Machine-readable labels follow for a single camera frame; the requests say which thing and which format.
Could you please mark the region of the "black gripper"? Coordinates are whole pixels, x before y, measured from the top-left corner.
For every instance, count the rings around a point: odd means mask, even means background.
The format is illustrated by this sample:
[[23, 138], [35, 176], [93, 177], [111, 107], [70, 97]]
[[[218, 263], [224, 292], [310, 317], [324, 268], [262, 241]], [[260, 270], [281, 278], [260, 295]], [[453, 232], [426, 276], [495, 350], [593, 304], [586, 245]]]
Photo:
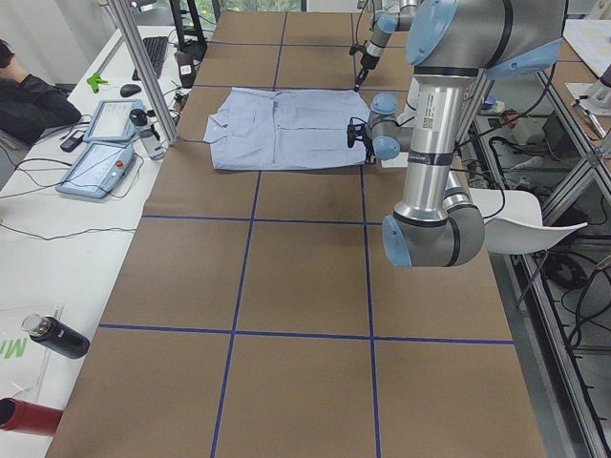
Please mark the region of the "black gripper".
[[363, 144], [366, 148], [366, 158], [365, 163], [369, 165], [373, 165], [376, 163], [376, 156], [374, 153], [372, 141], [370, 139], [363, 139]]
[[355, 51], [362, 54], [361, 70], [357, 73], [354, 83], [354, 91], [359, 92], [369, 72], [377, 66], [380, 58], [380, 48], [377, 45], [356, 45]]

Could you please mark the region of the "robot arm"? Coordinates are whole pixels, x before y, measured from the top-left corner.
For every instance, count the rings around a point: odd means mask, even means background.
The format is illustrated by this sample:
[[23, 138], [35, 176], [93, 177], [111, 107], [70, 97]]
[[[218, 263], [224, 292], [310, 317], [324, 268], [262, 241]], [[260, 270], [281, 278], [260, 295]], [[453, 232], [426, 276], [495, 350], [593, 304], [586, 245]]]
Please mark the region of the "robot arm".
[[361, 54], [360, 70], [354, 77], [355, 92], [361, 89], [369, 72], [377, 67], [392, 35], [396, 31], [408, 31], [411, 28], [421, 4], [420, 1], [400, 1], [398, 12], [388, 12], [382, 8], [381, 1], [366, 1], [362, 10], [365, 10], [369, 3], [372, 4], [371, 36], [369, 40], [360, 43], [356, 32], [355, 40], [349, 50], [352, 56]]
[[418, 84], [411, 127], [398, 125], [390, 94], [374, 97], [366, 127], [378, 158], [408, 155], [403, 196], [382, 224], [390, 263], [450, 267], [478, 254], [484, 220], [451, 170], [465, 92], [481, 73], [498, 79], [552, 66], [567, 10], [565, 1], [405, 1], [376, 18], [365, 58], [379, 58], [395, 31], [407, 31]]

